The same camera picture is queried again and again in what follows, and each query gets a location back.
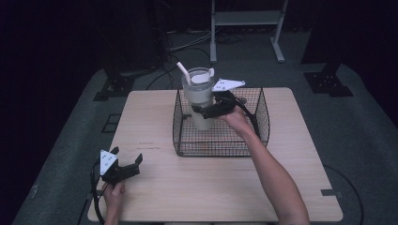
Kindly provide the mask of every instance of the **gray floor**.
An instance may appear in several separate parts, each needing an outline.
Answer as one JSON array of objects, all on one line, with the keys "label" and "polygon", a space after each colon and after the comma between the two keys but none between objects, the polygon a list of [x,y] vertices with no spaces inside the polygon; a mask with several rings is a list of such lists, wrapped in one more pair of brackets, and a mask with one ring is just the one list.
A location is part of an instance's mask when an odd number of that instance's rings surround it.
[{"label": "gray floor", "polygon": [[[324,65],[301,65],[310,33],[283,32],[280,45],[286,62],[279,64],[269,43],[270,33],[247,35],[243,41],[217,46],[217,78],[244,80],[247,87],[289,87],[314,140],[333,188],[341,196],[344,219],[336,224],[359,224],[360,195],[364,224],[394,224],[398,220],[398,130],[364,87],[360,76],[345,65],[338,77],[353,97],[313,94],[303,73]],[[170,36],[173,47],[199,38]],[[208,43],[194,46],[208,52]],[[186,68],[210,67],[208,56],[197,49],[173,53]],[[164,68],[172,69],[171,57]],[[164,71],[140,77],[133,90],[145,90]],[[149,89],[180,88],[180,71],[162,76]],[[28,196],[14,224],[77,224],[90,189],[89,173],[100,149],[109,149],[114,134],[102,133],[109,114],[122,113],[125,97],[93,101],[106,80],[102,70],[93,75],[38,176],[35,194]],[[86,217],[80,224],[95,224]]]}]

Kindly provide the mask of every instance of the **wire mesh basket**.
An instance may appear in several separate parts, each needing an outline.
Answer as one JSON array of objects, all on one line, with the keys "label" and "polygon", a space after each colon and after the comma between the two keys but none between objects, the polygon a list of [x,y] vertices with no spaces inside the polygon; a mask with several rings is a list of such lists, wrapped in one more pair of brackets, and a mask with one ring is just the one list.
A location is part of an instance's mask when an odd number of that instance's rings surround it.
[{"label": "wire mesh basket", "polygon": [[[231,91],[238,98],[246,98],[245,107],[255,117],[260,139],[268,144],[269,116],[262,88],[237,88]],[[177,90],[173,119],[173,143],[176,154],[187,158],[244,158],[250,153],[245,142],[221,119],[215,119],[208,130],[198,130],[192,121],[190,105],[184,91]]]}]

